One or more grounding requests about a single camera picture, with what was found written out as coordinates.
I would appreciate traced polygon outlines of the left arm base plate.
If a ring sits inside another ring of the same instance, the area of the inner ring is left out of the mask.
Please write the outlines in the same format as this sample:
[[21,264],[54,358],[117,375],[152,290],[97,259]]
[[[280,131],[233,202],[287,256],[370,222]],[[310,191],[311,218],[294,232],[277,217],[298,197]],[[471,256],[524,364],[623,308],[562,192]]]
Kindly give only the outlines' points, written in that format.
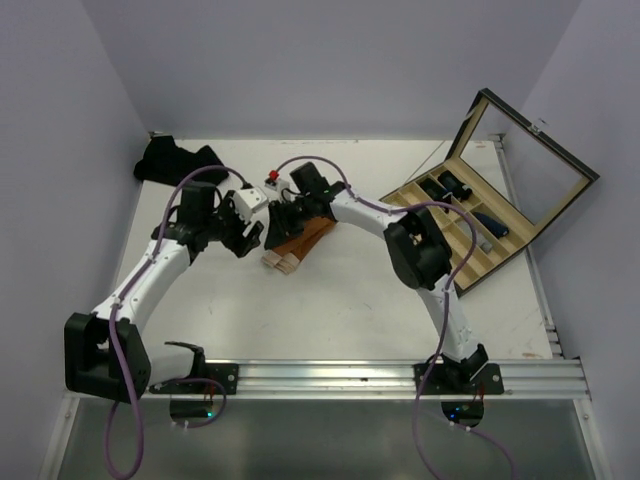
[[228,362],[207,362],[198,372],[198,378],[208,378],[222,385],[227,395],[237,393],[239,365]]

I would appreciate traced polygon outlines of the aluminium front rail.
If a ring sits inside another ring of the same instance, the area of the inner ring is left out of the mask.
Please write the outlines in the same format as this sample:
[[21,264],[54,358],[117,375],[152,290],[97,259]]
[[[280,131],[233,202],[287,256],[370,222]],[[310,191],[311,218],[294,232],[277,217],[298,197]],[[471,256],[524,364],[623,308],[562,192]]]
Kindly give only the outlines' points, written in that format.
[[[414,360],[213,360],[239,365],[238,399],[411,400]],[[578,360],[493,360],[502,395],[423,395],[425,400],[583,400],[590,397]]]

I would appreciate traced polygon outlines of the grey underwear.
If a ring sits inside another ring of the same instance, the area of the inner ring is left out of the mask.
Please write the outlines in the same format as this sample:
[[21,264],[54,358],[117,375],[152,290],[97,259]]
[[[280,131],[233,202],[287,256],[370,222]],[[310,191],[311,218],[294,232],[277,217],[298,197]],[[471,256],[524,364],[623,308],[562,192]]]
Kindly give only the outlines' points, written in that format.
[[[472,229],[465,221],[458,222],[459,228],[464,232],[464,234],[471,239],[472,238]],[[485,254],[489,254],[493,250],[492,243],[480,232],[476,232],[476,245],[479,249],[481,249]]]

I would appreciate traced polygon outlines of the black rolled underwear in box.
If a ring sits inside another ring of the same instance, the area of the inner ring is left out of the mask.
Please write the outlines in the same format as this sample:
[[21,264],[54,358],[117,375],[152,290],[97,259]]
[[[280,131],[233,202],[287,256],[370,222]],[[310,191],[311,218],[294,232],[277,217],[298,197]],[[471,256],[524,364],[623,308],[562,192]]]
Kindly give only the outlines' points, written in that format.
[[468,200],[473,190],[449,170],[438,175],[426,176],[418,182],[418,186],[434,201],[451,205],[453,199]]

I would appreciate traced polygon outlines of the aluminium table edge rail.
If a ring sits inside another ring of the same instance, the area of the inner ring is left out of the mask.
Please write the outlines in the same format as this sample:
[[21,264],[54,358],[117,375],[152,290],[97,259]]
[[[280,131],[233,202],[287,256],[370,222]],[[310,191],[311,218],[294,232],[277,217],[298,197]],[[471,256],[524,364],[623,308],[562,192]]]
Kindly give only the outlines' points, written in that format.
[[[505,149],[503,145],[504,134],[492,134],[489,136],[489,138],[493,143],[494,149],[496,151],[498,164],[500,166],[503,180],[505,182],[508,198],[516,207],[519,207],[519,200],[515,191],[515,185],[513,183],[511,172],[506,161]],[[528,245],[524,248],[524,256],[528,265],[529,275],[533,283],[533,289],[536,295],[538,309],[542,317],[542,323],[545,328],[547,339],[550,345],[552,358],[556,360],[565,360],[566,357],[563,352],[557,327],[554,323],[553,316],[549,308],[546,292],[542,284],[540,271],[531,245]]]

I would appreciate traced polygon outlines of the black beige compartment box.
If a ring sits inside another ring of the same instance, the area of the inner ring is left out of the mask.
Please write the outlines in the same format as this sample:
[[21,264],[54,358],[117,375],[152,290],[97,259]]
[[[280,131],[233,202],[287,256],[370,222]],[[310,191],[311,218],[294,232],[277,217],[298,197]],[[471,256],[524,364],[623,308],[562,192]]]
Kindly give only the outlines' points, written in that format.
[[[489,138],[492,134],[504,134],[506,161],[519,207],[508,198]],[[465,222],[472,229],[471,239],[459,228],[458,222],[464,220],[456,212],[432,211],[452,248],[451,263],[461,269],[455,277],[459,295],[477,287],[523,252],[600,177],[550,137],[543,121],[530,121],[488,88],[475,95],[444,157],[412,174],[382,199],[399,207],[434,201],[418,182],[444,170],[452,172],[473,190],[468,200],[452,201],[469,216]],[[474,211],[501,221],[510,229],[509,235],[495,238],[473,216]],[[477,247],[477,231],[492,243],[491,253],[485,254]]]

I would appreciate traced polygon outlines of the brown underwear cream waistband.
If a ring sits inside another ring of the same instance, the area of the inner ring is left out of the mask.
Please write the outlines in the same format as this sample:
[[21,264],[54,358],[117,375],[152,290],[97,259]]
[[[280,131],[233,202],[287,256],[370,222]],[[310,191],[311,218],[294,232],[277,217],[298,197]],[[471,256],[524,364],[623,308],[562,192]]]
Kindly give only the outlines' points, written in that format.
[[266,250],[261,261],[266,266],[289,275],[299,267],[308,253],[333,230],[335,225],[334,221],[322,217],[308,220],[301,236],[288,240],[282,246]]

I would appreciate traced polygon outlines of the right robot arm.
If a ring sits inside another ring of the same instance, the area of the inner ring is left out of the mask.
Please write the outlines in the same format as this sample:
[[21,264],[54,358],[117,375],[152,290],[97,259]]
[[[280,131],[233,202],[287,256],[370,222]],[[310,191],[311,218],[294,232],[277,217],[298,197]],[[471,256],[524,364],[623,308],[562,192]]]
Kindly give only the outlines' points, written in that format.
[[265,248],[273,250],[300,237],[306,222],[315,218],[358,227],[382,239],[397,278],[416,291],[439,333],[433,357],[441,358],[442,365],[432,379],[461,393],[476,386],[488,354],[459,302],[453,251],[428,208],[369,200],[344,180],[329,183],[311,162],[293,170],[291,179],[298,192],[268,204]]

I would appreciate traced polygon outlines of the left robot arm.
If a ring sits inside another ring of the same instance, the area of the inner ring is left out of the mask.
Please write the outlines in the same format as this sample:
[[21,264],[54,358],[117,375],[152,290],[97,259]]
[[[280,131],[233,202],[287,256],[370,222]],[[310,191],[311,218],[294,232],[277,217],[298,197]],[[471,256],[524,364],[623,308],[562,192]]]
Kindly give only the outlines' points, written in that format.
[[185,392],[208,379],[202,347],[167,341],[145,346],[142,332],[165,294],[213,242],[242,258],[260,244],[255,214],[268,203],[250,184],[218,197],[217,188],[191,181],[173,193],[161,223],[134,269],[89,313],[74,313],[64,326],[68,390],[130,403],[151,387],[175,382]]

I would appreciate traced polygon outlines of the navy rolled underwear in box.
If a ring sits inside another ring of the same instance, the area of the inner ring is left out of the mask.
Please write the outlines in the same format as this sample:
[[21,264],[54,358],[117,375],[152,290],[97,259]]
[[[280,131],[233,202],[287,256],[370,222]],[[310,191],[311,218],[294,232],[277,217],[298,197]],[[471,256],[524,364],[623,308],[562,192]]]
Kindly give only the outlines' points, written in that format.
[[510,229],[501,221],[495,219],[491,215],[487,215],[480,211],[474,211],[473,216],[495,237],[504,238],[509,235]]

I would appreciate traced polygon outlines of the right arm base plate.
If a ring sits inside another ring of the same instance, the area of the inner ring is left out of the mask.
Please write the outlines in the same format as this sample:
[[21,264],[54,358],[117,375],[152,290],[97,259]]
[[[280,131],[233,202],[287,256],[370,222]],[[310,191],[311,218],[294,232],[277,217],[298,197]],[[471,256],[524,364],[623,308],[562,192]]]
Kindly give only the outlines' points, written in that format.
[[487,363],[472,379],[451,365],[436,363],[431,371],[422,395],[502,395],[505,392],[498,364]]

